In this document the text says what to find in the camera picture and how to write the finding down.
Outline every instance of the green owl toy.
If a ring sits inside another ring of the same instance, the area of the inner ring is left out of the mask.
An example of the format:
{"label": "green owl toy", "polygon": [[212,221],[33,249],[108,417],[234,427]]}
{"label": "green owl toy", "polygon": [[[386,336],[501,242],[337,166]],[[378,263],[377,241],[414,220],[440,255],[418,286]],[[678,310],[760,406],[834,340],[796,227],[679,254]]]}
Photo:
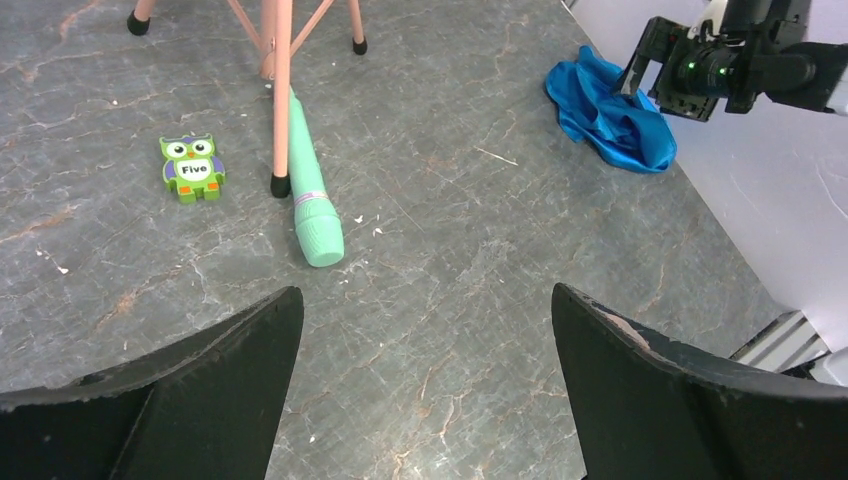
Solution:
{"label": "green owl toy", "polygon": [[165,166],[162,178],[168,191],[177,191],[180,203],[194,203],[199,197],[215,200],[226,180],[224,164],[215,156],[212,135],[159,139]]}

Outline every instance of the marble floor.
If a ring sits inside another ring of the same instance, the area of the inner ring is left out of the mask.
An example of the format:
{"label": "marble floor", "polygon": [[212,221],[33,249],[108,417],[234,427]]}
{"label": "marble floor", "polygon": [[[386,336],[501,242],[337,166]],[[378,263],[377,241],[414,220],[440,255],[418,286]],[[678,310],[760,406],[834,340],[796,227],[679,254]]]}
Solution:
{"label": "marble floor", "polygon": [[[346,233],[321,270],[269,195],[271,90],[226,2],[162,0],[143,38],[132,0],[5,5],[0,390],[296,285],[269,479],[577,479],[556,282],[721,355],[779,313],[679,168],[616,170],[559,129],[544,77],[588,40],[555,0],[365,0],[364,57],[330,9],[293,66]],[[192,131],[228,166],[216,203],[161,183],[157,138]]]}

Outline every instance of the pink tripod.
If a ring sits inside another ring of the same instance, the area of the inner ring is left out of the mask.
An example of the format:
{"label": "pink tripod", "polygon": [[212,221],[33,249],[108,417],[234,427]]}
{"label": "pink tripod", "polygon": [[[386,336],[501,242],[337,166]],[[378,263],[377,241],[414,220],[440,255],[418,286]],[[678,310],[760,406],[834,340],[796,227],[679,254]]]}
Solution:
{"label": "pink tripod", "polygon": [[[274,172],[271,175],[271,194],[277,198],[287,197],[291,193],[288,162],[291,57],[303,45],[306,37],[318,25],[334,0],[322,0],[321,5],[294,41],[291,41],[292,1],[262,0],[261,35],[259,35],[239,1],[227,0],[247,35],[259,50],[261,56],[259,75],[262,78],[274,80]],[[135,10],[127,18],[127,28],[130,33],[139,36],[147,33],[155,3],[156,0],[138,0]],[[365,32],[362,28],[359,0],[347,0],[347,3],[353,24],[353,51],[357,55],[365,55],[368,42],[365,40]]]}

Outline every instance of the mint green microphone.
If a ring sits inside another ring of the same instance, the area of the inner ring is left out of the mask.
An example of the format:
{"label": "mint green microphone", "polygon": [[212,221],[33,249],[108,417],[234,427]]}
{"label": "mint green microphone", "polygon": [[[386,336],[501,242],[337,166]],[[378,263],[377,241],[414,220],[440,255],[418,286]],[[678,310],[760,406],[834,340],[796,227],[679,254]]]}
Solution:
{"label": "mint green microphone", "polygon": [[342,221],[327,196],[303,105],[294,89],[289,100],[289,178],[294,230],[306,261],[316,268],[338,263],[344,257]]}

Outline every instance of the black rubber foot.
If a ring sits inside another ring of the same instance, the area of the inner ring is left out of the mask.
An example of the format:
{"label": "black rubber foot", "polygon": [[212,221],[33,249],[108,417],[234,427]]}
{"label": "black rubber foot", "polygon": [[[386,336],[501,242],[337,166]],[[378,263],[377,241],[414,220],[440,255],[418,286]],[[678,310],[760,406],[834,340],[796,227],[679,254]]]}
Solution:
{"label": "black rubber foot", "polygon": [[130,13],[130,16],[127,17],[127,30],[130,31],[136,37],[140,37],[147,33],[147,30],[150,29],[150,19],[148,18],[145,21],[141,21],[135,18],[135,10]]}
{"label": "black rubber foot", "polygon": [[288,175],[278,177],[271,174],[271,195],[274,198],[286,198],[291,195],[291,180]]}
{"label": "black rubber foot", "polygon": [[356,43],[356,40],[353,41],[353,53],[357,55],[365,55],[365,52],[368,51],[368,39],[362,37],[362,43]]}

